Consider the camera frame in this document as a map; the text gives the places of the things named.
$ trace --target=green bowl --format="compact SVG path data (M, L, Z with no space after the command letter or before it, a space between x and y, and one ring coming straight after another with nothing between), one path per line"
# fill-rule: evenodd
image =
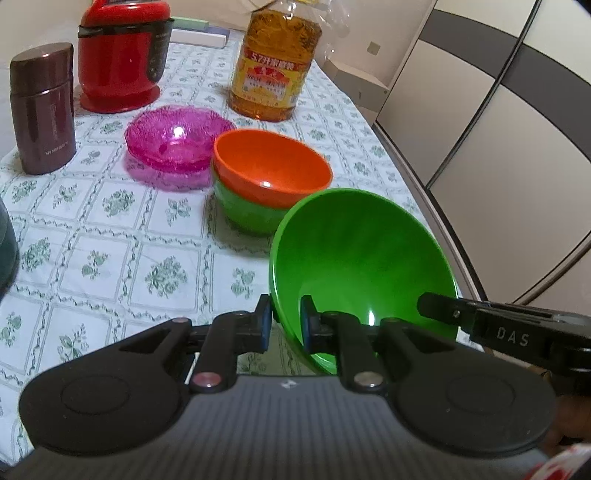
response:
M445 256L419 221L395 203L362 190L334 189L299 201L271 247L269 286L285 334L301 353L300 299L318 311L352 313L377 325L399 317L455 339L457 328L419 315L426 291L456 297ZM312 360L336 373L332 355Z
M226 187L212 169L213 191L226 216L239 228L255 235L272 235L277 230L287 210L250 202Z

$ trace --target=brown thermos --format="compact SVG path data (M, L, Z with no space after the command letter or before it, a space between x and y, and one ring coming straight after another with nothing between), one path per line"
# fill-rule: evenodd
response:
M33 175L64 166L76 153L74 47L51 43L10 62L10 103L22 169Z

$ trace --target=tablecloth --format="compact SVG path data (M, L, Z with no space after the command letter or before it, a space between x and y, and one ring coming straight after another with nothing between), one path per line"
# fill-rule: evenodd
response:
M330 162L331 187L377 193L425 223L369 125L316 63L291 120L232 111L227 89L241 40L232 33L220 50L171 44L162 95L147 108L207 106L238 128L294 137ZM211 188L179 188L131 159L123 134L137 113L98 115L76 101L77 154L66 166L28 176L15 150L0 161L0 194L20 249L16 281L0 302L0 459L7 463L31 449L17 405L39 373L170 318L205 324L220 312L251 310L268 292L271 239L237 231ZM239 370L311 373L277 325L269 352L242 356Z

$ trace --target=pink glass bowl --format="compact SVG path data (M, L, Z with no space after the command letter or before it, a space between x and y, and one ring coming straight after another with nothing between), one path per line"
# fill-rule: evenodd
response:
M125 141L133 157L155 170L193 173L209 167L215 139L234 128L213 110L169 105L139 114Z

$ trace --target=thermos lid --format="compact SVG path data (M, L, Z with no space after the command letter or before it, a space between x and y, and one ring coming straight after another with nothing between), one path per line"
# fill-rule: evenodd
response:
M10 93L26 96L50 90L72 78L74 46L50 43L31 48L10 62Z

